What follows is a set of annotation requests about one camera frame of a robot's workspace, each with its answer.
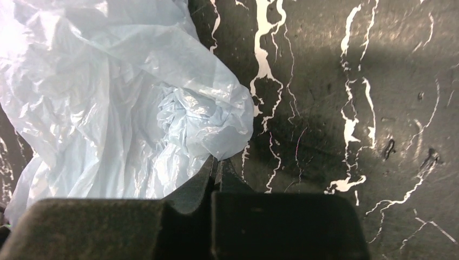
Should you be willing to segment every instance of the crumpled plastic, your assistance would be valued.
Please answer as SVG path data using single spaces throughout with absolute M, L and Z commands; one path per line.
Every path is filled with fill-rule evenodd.
M 253 101 L 187 0 L 0 0 L 0 102 L 36 151 L 6 216 L 43 198 L 162 198 L 240 152 Z

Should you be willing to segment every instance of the black plastic part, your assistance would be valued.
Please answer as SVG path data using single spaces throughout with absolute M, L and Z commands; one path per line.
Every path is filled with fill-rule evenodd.
M 215 259 L 370 259 L 354 209 L 323 194 L 212 194 Z
M 187 258 L 364 260 L 369 255 L 346 200 L 254 193 L 229 160 L 214 158 L 162 200 L 40 201 L 0 252 L 0 260 Z
M 10 228 L 7 226 L 0 226 L 0 245 L 3 245 L 10 235 L 11 231 Z

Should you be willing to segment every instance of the plastic bag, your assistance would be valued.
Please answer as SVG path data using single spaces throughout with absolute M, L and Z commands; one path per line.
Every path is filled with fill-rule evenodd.
M 248 90 L 186 0 L 0 0 L 0 102 L 36 155 L 6 215 L 47 197 L 162 198 L 252 135 Z

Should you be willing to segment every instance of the white vein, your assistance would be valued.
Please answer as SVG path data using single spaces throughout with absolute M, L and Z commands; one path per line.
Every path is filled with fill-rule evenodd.
M 358 11 L 362 9 L 362 4 L 360 4 L 357 7 L 354 7 L 351 11 L 351 13 L 348 15 L 346 19 L 346 35 L 344 36 L 343 40 L 341 40 L 341 66 L 344 68 L 344 71 L 350 70 L 349 67 L 347 67 L 347 62 L 344 61 L 344 56 L 347 55 L 347 49 L 349 48 L 349 40 L 351 38 L 351 25 L 354 20 L 355 15 L 357 14 Z
M 272 180 L 274 179 L 274 177 L 276 176 L 277 170 L 280 169 L 280 165 L 281 165 L 281 163 L 282 163 L 281 158 L 279 157 L 279 153 L 274 153 L 272 147 L 273 147 L 272 133 L 270 132 L 270 151 L 271 151 L 271 154 L 274 156 L 274 158 L 277 159 L 278 164 L 277 164 L 277 167 L 273 169 L 273 174 L 271 175 L 271 177 L 270 177 L 268 183 L 266 184 L 266 188 L 267 188 L 268 190 L 265 191 L 265 193 L 271 193 L 271 192 L 272 192 L 272 187 L 270 186 L 270 185 L 271 185 L 271 182 L 272 182 Z
M 360 4 L 357 7 L 354 7 L 350 14 L 348 15 L 346 19 L 346 33 L 344 38 L 341 40 L 341 67 L 343 68 L 344 72 L 350 70 L 350 68 L 347 66 L 348 62 L 344 60 L 344 57 L 347 55 L 347 50 L 349 48 L 349 40 L 351 37 L 351 26 L 353 19 L 355 15 L 357 14 L 358 11 L 362 9 L 362 4 Z M 355 83 L 357 80 L 349 80 L 347 78 L 346 83 L 344 84 L 346 93 L 347 93 L 347 102 L 344 104 L 344 106 L 341 108 L 341 116 L 345 120 L 344 124 L 344 142 L 345 142 L 345 153 L 344 153 L 344 160 L 343 162 L 346 163 L 347 170 L 347 178 L 342 179 L 342 180 L 334 180 L 330 182 L 330 185 L 327 187 L 327 189 L 324 191 L 325 194 L 334 194 L 336 190 L 338 191 L 348 191 L 351 187 L 361 184 L 366 181 L 366 176 L 361 176 L 358 181 L 355 182 L 349 182 L 351 179 L 351 168 L 353 165 L 349 164 L 349 143 L 350 142 L 360 142 L 359 139 L 357 139 L 355 136 L 353 136 L 355 126 L 357 123 L 359 123 L 359 120 L 357 118 L 357 111 L 353 105 L 353 95 L 351 92 L 350 84 Z M 345 113 L 344 113 L 344 107 L 346 107 L 348 104 L 351 104 L 352 110 L 354 112 L 354 117 L 353 119 L 348 118 Z
M 434 17 L 432 16 L 432 13 L 430 12 L 429 13 L 429 19 L 430 19 L 430 35 L 429 35 L 429 39 L 427 39 L 427 41 L 424 43 L 424 47 L 427 43 L 430 42 L 430 40 L 432 40 L 432 35 L 434 34 Z
M 244 176 L 244 166 L 245 166 L 245 160 L 248 160 L 248 156 L 250 155 L 248 153 L 248 149 L 250 148 L 250 145 L 247 143 L 247 145 L 244 147 L 244 151 L 242 152 L 242 173 L 241 177 L 242 180 L 245 181 L 245 176 Z
M 290 90 L 290 84 L 292 83 L 292 80 L 293 80 L 293 68 L 295 66 L 295 56 L 292 51 L 292 43 L 290 42 L 290 39 L 287 37 L 287 32 L 288 32 L 287 25 L 284 24 L 284 26 L 285 26 L 284 38 L 288 42 L 288 49 L 290 50 L 290 55 L 292 56 L 292 67 L 290 68 L 290 79 L 288 80 L 286 89 L 287 89 L 288 94 L 293 98 L 293 106 L 292 106 L 292 101 L 288 103 L 290 105 L 290 109 L 292 109 L 292 116 L 288 118 L 288 121 L 291 124 L 293 124 L 291 120 L 295 118 L 296 115 L 300 114 L 300 112 L 298 112 L 298 107 L 297 107 L 297 97 Z
M 417 51 L 417 49 L 419 49 L 422 45 L 422 41 L 420 41 L 417 46 L 414 48 L 414 50 L 411 52 L 411 53 L 414 53 L 415 51 Z
M 368 137 L 371 139 L 371 148 L 374 149 L 376 147 L 376 114 L 375 114 L 375 107 L 373 105 L 373 100 L 371 99 L 370 96 L 370 90 L 371 90 L 371 85 L 370 82 L 365 78 L 363 78 L 363 84 L 365 84 L 365 96 L 368 101 L 368 104 L 370 105 L 371 108 L 371 113 L 373 114 L 373 127 L 368 127 L 368 130 L 370 133 L 368 134 Z
M 373 25 L 375 25 L 376 8 L 378 8 L 379 0 L 375 0 L 375 1 L 376 1 L 376 4 L 371 9 L 370 25 L 368 25 L 368 28 L 366 29 L 365 42 L 362 44 L 362 46 L 365 46 L 365 49 L 363 50 L 362 55 L 360 57 L 360 64 L 358 66 L 358 71 L 360 71 L 360 65 L 362 64 L 363 57 L 365 56 L 366 50 L 368 48 L 368 44 L 370 43 L 370 30 L 373 27 Z
M 440 84 L 438 83 L 438 79 L 435 79 L 435 85 L 437 87 L 437 101 L 435 102 L 435 107 L 434 107 L 434 111 L 432 112 L 432 114 L 430 115 L 430 119 L 429 119 L 429 122 L 423 126 L 421 128 L 421 130 L 419 131 L 419 133 L 413 135 L 411 137 L 411 140 L 410 140 L 410 143 L 408 144 L 408 147 L 405 149 L 406 151 L 411 147 L 411 145 L 413 144 L 413 140 L 414 138 L 416 138 L 417 136 L 419 136 L 420 134 L 422 134 L 424 132 L 424 130 L 430 126 L 430 123 L 432 123 L 432 119 L 434 118 L 435 116 L 435 112 L 437 112 L 437 107 L 438 107 L 438 102 L 440 101 Z
M 369 211 L 367 211 L 365 213 L 365 215 L 368 216 L 368 214 L 374 212 L 380 205 L 387 203 L 387 205 L 385 207 L 381 208 L 380 211 L 379 211 L 379 213 L 381 214 L 381 221 L 379 222 L 378 232 L 376 233 L 374 238 L 371 241 L 369 241 L 368 243 L 373 243 L 376 240 L 376 238 L 378 238 L 379 235 L 381 234 L 381 231 L 383 230 L 383 222 L 384 222 L 384 218 L 385 218 L 384 211 L 387 210 L 388 208 L 392 207 L 395 204 L 403 204 L 403 203 L 405 203 L 411 197 L 411 194 L 413 192 L 415 192 L 419 186 L 422 185 L 422 182 L 424 182 L 424 180 L 427 178 L 427 176 L 429 176 L 429 174 L 434 169 L 435 165 L 436 165 L 436 162 L 434 162 L 434 164 L 429 169 L 421 170 L 421 171 L 418 172 L 418 174 L 416 175 L 416 178 L 418 178 L 419 181 L 415 184 L 415 186 L 411 190 L 409 190 L 408 192 L 405 193 L 405 195 L 403 196 L 402 200 L 388 200 L 388 199 L 381 200 L 380 202 L 376 203 L 376 205 L 373 207 L 373 209 L 371 209 L 371 210 L 369 210 Z
M 422 133 L 421 133 L 422 124 L 417 119 L 414 119 L 414 122 L 416 123 L 416 126 L 419 128 L 419 133 L 420 133 L 419 137 L 417 138 L 417 146 L 416 146 L 416 152 L 415 152 L 415 158 L 418 158 L 421 152 L 421 147 L 422 147 Z
M 350 180 L 351 180 L 350 176 L 348 176 L 344 180 L 334 180 L 334 181 L 330 182 L 330 186 L 327 188 L 326 191 L 324 191 L 324 193 L 325 194 L 334 194 L 335 191 L 346 192 L 350 188 L 364 183 L 366 181 L 366 176 L 365 175 L 360 176 L 358 181 L 351 181 L 350 182 Z
M 8 148 L 0 138 L 0 174 L 2 175 L 2 200 L 3 202 L 7 203 L 11 199 L 11 183 L 5 182 L 6 179 L 10 181 L 14 181 L 14 175 L 11 168 L 11 164 L 8 161 Z
M 410 239 L 412 239 L 419 231 L 421 231 L 422 228 L 425 227 L 427 224 L 432 224 L 434 227 L 440 230 L 440 232 L 442 232 L 449 240 L 451 240 L 451 242 L 453 242 L 456 245 L 458 244 L 457 241 L 450 234 L 448 234 L 445 230 L 443 230 L 440 226 L 438 226 L 437 223 L 435 223 L 434 221 L 427 221 L 427 222 L 423 221 L 422 219 L 418 218 L 416 209 L 414 209 L 413 212 L 415 213 L 415 216 L 416 216 L 415 220 L 421 222 L 422 225 L 419 227 L 419 229 L 413 232 L 413 234 L 411 234 L 408 238 L 402 241 L 402 246 L 400 246 L 400 250 L 403 249 L 406 246 L 406 243 Z
M 265 49 L 261 48 L 261 37 L 268 34 L 270 30 L 274 27 L 274 24 L 271 24 L 268 22 L 267 18 L 267 10 L 268 10 L 268 5 L 271 2 L 269 1 L 263 1 L 263 0 L 257 0 L 257 25 L 258 25 L 258 30 L 255 33 L 255 44 L 254 44 L 254 52 L 255 52 L 255 59 L 257 60 L 258 63 L 258 73 L 257 75 L 250 81 L 250 93 L 252 94 L 253 98 L 256 98 L 260 104 L 264 104 L 263 99 L 257 96 L 257 89 L 255 88 L 255 81 L 257 79 L 262 79 L 264 77 L 267 77 L 268 79 L 273 80 L 274 82 L 277 82 L 281 85 L 283 88 L 282 83 L 280 83 L 278 80 L 276 80 L 272 73 L 271 73 L 271 67 L 268 63 L 267 57 L 268 57 L 268 52 Z M 262 114 L 263 112 L 260 111 L 258 108 L 258 104 L 255 105 L 255 111 L 253 116 L 258 116 L 259 114 Z
M 217 10 L 217 6 L 215 5 L 215 0 L 210 0 L 210 1 L 211 1 L 212 6 L 214 7 L 214 12 L 217 15 L 217 18 L 215 19 L 215 23 L 214 23 L 214 28 L 212 29 L 212 33 L 211 33 L 211 37 L 214 40 L 214 45 L 211 46 L 209 49 L 213 54 L 214 50 L 218 47 L 217 39 L 215 39 L 214 33 L 218 29 L 218 26 L 220 26 L 221 19 L 220 19 L 220 14 L 218 13 L 218 10 Z
M 277 32 L 279 31 L 279 28 L 285 24 L 285 20 L 287 18 L 287 14 L 285 12 L 285 10 L 283 9 L 283 0 L 277 0 L 276 2 L 276 10 L 277 12 L 280 14 L 281 16 L 281 19 L 277 22 L 277 23 L 270 23 L 268 22 L 267 20 L 267 7 L 268 5 L 271 3 L 271 2 L 268 2 L 268 1 L 265 1 L 263 2 L 262 0 L 257 0 L 256 3 L 257 3 L 257 22 L 258 22 L 258 31 L 255 33 L 255 57 L 257 59 L 257 62 L 258 62 L 258 65 L 259 65 L 259 69 L 258 69 L 258 74 L 257 76 L 251 81 L 251 93 L 252 93 L 252 89 L 255 89 L 255 80 L 256 79 L 262 79 L 263 77 L 267 77 L 268 79 L 276 82 L 277 84 L 279 84 L 279 89 L 277 90 L 277 93 L 278 93 L 278 98 L 274 104 L 274 106 L 272 107 L 271 109 L 271 115 L 268 115 L 268 116 L 264 116 L 263 117 L 263 120 L 261 122 L 261 124 L 263 125 L 263 133 L 265 133 L 267 130 L 268 130 L 268 121 L 272 118 L 274 118 L 274 115 L 276 113 L 276 109 L 277 107 L 279 106 L 281 100 L 282 100 L 282 91 L 284 89 L 284 84 L 282 82 L 280 82 L 278 79 L 276 79 L 272 73 L 271 73 L 271 67 L 267 61 L 267 56 L 268 56 L 268 52 L 266 50 L 263 50 L 261 49 L 260 47 L 260 38 L 262 35 L 266 35 L 267 33 L 269 33 L 269 31 L 271 29 L 273 29 L 274 27 L 276 28 L 276 30 L 274 32 L 271 33 L 271 38 L 272 38 L 272 42 L 276 48 L 276 54 L 275 54 L 275 59 L 277 58 L 277 50 L 278 50 L 278 46 L 274 40 L 274 35 L 277 34 Z M 291 69 L 291 77 L 293 77 L 293 67 Z
M 451 91 L 451 94 L 449 95 L 448 104 L 446 105 L 446 107 L 449 107 L 449 104 L 451 103 L 451 99 L 453 98 L 453 93 L 454 93 L 454 90 Z
M 435 24 L 435 21 L 434 21 L 434 17 L 432 16 L 432 13 L 431 13 L 431 12 L 429 13 L 429 19 L 430 19 L 430 34 L 429 34 L 429 38 L 427 39 L 426 42 L 424 42 L 424 44 L 422 44 L 423 41 L 420 41 L 420 42 L 418 43 L 418 45 L 414 48 L 414 50 L 413 50 L 411 53 L 414 53 L 415 51 L 417 51 L 421 46 L 422 46 L 422 48 L 424 48 L 424 47 L 427 45 L 427 43 L 429 43 L 430 40 L 432 40 L 432 36 L 434 35 L 434 24 Z
M 356 196 L 356 206 L 358 206 L 360 204 L 360 202 L 358 200 L 358 192 L 357 192 L 357 190 L 354 191 L 354 195 Z
M 248 11 L 248 7 L 246 7 L 242 2 L 240 2 L 240 1 L 238 1 L 238 0 L 234 0 L 234 3 L 236 4 L 236 6 L 241 5 L 242 7 L 244 7 L 245 9 L 247 9 L 247 11 Z

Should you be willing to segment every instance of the black surface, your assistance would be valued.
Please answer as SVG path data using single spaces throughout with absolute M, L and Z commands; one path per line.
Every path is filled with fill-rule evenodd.
M 248 88 L 259 68 L 254 39 L 259 30 L 257 7 L 263 14 L 263 2 L 216 0 L 214 7 L 209 0 L 190 0 L 202 43 L 210 48 L 215 38 L 218 46 L 214 53 Z M 376 143 L 373 149 L 361 150 L 358 168 L 350 171 L 350 181 L 358 181 L 362 175 L 366 181 L 336 194 L 356 205 L 358 192 L 359 205 L 355 208 L 366 240 L 372 241 L 369 248 L 373 259 L 459 259 L 459 3 L 380 0 L 375 8 L 374 0 L 277 0 L 266 8 L 271 23 L 281 21 L 277 3 L 285 10 L 285 24 L 273 37 L 276 28 L 263 35 L 260 47 L 266 49 L 272 75 L 284 88 L 279 91 L 280 85 L 266 77 L 255 80 L 257 95 L 264 104 L 256 98 L 254 101 L 263 114 L 255 118 L 244 167 L 242 153 L 232 158 L 236 172 L 242 174 L 244 170 L 244 179 L 260 192 L 268 190 L 274 169 L 276 176 L 269 185 L 273 192 L 322 193 L 330 182 L 345 179 L 345 121 L 340 111 L 348 99 L 347 78 L 358 79 L 350 88 L 359 119 L 354 136 L 362 141 L 350 144 L 348 162 L 354 164 L 357 151 L 371 144 L 368 126 L 372 126 L 372 113 L 362 84 L 365 77 L 371 84 Z M 346 35 L 346 19 L 360 4 L 344 57 L 351 71 L 344 72 L 340 46 Z M 374 25 L 358 71 L 373 8 Z M 221 20 L 212 37 L 217 16 Z M 295 102 L 286 88 L 290 79 L 289 90 L 297 100 L 294 117 L 290 104 L 294 107 Z M 272 114 L 278 93 L 281 101 L 274 117 L 267 121 L 267 132 L 262 133 L 263 117 Z M 349 105 L 344 112 L 353 118 Z M 32 152 L 21 138 L 17 141 L 3 114 L 0 137 L 5 143 L 0 146 L 0 163 L 3 200 L 7 202 Z M 390 139 L 395 141 L 397 152 L 385 161 L 383 152 Z M 430 148 L 444 163 L 425 168 L 424 162 L 431 158 Z

